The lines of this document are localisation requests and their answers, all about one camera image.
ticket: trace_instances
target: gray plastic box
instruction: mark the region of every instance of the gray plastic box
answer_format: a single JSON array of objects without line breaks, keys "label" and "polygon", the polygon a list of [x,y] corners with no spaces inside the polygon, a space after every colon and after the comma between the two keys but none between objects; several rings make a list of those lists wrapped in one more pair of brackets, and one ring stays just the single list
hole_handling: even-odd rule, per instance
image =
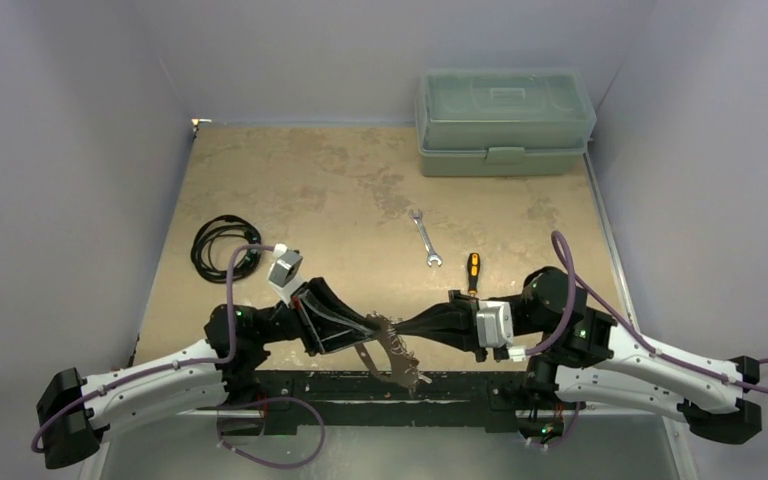
[{"label": "gray plastic box", "polygon": [[571,68],[431,70],[416,98],[426,176],[561,174],[581,160],[595,124]]}]

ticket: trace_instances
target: tan tabletop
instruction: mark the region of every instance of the tan tabletop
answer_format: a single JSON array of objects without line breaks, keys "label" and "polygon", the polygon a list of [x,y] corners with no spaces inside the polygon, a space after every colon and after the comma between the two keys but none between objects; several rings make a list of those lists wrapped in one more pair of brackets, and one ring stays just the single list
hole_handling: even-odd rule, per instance
[{"label": "tan tabletop", "polygon": [[[429,268],[409,209],[421,209],[443,266]],[[255,225],[264,243],[300,250],[300,275],[322,276],[347,305],[407,319],[466,290],[466,259],[479,252],[479,297],[511,295],[526,275],[559,266],[550,241],[559,229],[577,272],[619,307],[612,265],[593,204],[584,161],[572,172],[532,178],[425,178],[416,131],[382,128],[201,128],[193,146],[137,349],[137,363],[204,338],[223,285],[198,276],[189,259],[193,237],[222,214]],[[217,265],[233,242],[217,244]],[[267,307],[278,297],[266,283],[271,256],[234,286],[237,304]],[[520,338],[533,345],[538,338]],[[522,364],[476,364],[471,353],[405,337],[420,370],[516,370]],[[368,345],[379,369],[380,347]],[[267,346],[261,368],[364,370],[353,349],[309,357],[301,341]]]}]

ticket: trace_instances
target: coiled black cable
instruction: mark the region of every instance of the coiled black cable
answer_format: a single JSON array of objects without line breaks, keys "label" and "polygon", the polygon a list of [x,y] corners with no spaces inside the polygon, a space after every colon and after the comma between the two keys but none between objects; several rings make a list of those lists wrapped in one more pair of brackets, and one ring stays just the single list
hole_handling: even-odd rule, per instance
[{"label": "coiled black cable", "polygon": [[[249,222],[236,215],[220,215],[205,223],[196,233],[190,261],[201,278],[211,283],[225,283],[227,270],[220,270],[213,264],[213,242],[218,238],[242,238],[248,243],[260,244],[260,232]],[[249,250],[234,266],[234,280],[246,278],[254,273],[260,263],[260,250]]]}]

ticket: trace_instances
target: wrench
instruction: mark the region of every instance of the wrench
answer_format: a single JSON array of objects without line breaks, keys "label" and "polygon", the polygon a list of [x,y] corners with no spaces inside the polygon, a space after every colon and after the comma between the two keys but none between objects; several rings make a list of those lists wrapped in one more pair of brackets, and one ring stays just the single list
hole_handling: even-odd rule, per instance
[{"label": "wrench", "polygon": [[416,223],[417,228],[419,228],[419,234],[422,236],[422,241],[425,242],[425,251],[428,252],[426,260],[428,266],[430,267],[432,263],[437,263],[438,267],[443,265],[443,259],[434,251],[434,247],[431,246],[431,240],[428,238],[428,232],[425,231],[425,225],[422,224],[422,210],[417,210],[416,213],[413,210],[409,210],[408,215]]}]

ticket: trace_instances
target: yellow screwdriver handle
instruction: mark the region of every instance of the yellow screwdriver handle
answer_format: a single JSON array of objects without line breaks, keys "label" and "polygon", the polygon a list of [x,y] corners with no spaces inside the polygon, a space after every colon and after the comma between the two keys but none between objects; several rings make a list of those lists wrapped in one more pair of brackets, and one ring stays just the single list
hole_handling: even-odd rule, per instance
[{"label": "yellow screwdriver handle", "polygon": [[466,261],[466,278],[469,283],[467,292],[470,295],[478,293],[478,272],[481,271],[481,257],[477,253],[473,252],[469,254]]}]

